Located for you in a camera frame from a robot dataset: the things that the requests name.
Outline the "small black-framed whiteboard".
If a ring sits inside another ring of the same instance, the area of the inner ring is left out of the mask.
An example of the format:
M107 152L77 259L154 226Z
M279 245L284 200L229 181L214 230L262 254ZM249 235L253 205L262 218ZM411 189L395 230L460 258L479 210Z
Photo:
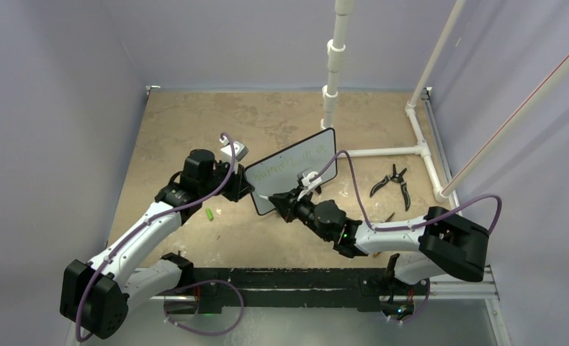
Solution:
M264 216L274 210L256 194L270 196L296 188L299 173L320 172L335 154L336 132L327 128L248 166L246 178L254 187L251 198L256 213Z

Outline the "green marker cap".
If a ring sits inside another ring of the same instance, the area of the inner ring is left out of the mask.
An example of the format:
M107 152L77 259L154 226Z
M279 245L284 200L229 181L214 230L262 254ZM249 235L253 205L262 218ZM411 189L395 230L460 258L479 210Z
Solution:
M215 219L213 212L209 208L205 209L205 213L209 221L213 221Z

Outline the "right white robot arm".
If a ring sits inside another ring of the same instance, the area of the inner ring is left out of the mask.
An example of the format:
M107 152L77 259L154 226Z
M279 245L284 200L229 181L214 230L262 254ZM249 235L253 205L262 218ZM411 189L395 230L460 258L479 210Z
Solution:
M342 256L412 253L385 271L383 283L392 293L442 274L471 283L484 278L490 232L453 210L434 206L425 216L370 226L348 218L334 200L315 204L310 195L301 196L297 190L267 199L285 222L299 220Z

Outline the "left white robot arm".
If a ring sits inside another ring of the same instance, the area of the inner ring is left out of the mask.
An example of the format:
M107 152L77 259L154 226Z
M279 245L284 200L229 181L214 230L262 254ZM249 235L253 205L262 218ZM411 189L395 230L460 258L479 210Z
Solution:
M144 270L137 267L209 198L222 195L238 202L251 192L239 163L248 149L234 142L220 152L218 161L207 149L192 150L182 170L170 177L130 229L90 260L75 259L66 267L60 313L74 323L78 342L111 337L129 312L158 293L184 295L198 286L193 263L179 254L166 254Z

